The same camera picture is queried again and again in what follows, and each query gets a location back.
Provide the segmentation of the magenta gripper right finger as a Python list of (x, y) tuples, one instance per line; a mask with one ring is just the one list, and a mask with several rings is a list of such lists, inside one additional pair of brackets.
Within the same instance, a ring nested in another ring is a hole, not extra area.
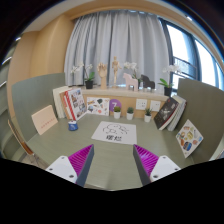
[(136, 144), (133, 145), (133, 156), (143, 186), (180, 170), (169, 157), (158, 157)]

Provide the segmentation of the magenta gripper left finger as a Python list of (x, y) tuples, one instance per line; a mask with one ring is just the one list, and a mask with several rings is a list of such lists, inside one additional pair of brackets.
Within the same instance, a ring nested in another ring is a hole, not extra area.
[(74, 154), (60, 156), (47, 171), (81, 187), (85, 185), (89, 169), (94, 156), (94, 145), (84, 147)]

